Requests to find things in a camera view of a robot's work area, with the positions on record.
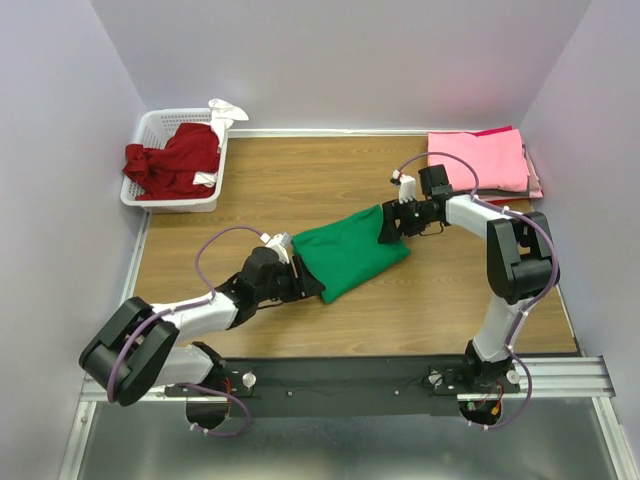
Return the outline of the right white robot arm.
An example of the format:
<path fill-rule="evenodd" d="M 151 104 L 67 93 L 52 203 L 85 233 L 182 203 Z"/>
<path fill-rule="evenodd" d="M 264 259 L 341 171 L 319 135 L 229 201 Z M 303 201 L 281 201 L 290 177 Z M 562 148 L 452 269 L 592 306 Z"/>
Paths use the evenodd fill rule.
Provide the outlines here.
<path fill-rule="evenodd" d="M 463 228 L 485 242 L 492 298 L 483 325 L 462 357 L 432 367 L 429 374 L 437 394 L 484 393 L 506 380 L 526 318 L 559 280 L 547 219 L 454 193 L 441 165 L 421 169 L 418 177 L 396 170 L 390 181 L 398 197 L 382 205 L 379 243 L 420 235 L 433 223 Z"/>

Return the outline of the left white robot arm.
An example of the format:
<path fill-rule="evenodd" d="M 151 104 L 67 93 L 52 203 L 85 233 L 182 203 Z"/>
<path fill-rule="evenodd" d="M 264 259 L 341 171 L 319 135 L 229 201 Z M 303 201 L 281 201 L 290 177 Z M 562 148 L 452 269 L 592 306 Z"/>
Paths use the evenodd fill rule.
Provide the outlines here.
<path fill-rule="evenodd" d="M 108 400 L 129 406 L 156 386 L 188 383 L 201 395 L 222 380 L 219 357 L 180 342 L 244 324 L 267 301 L 290 303 L 325 291 L 298 255 L 281 246 L 253 249 L 242 269 L 213 293 L 170 304 L 127 299 L 79 356 L 79 365 Z"/>

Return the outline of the green t shirt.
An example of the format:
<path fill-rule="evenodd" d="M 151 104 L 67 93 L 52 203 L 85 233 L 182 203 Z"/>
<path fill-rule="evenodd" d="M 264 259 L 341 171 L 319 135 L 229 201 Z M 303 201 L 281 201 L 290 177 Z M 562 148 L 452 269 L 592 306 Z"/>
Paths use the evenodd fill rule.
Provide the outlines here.
<path fill-rule="evenodd" d="M 410 249 L 402 241 L 378 242 L 382 224 L 382 208 L 374 205 L 293 237 L 294 253 L 325 286 L 324 303 L 335 302 L 409 256 Z"/>

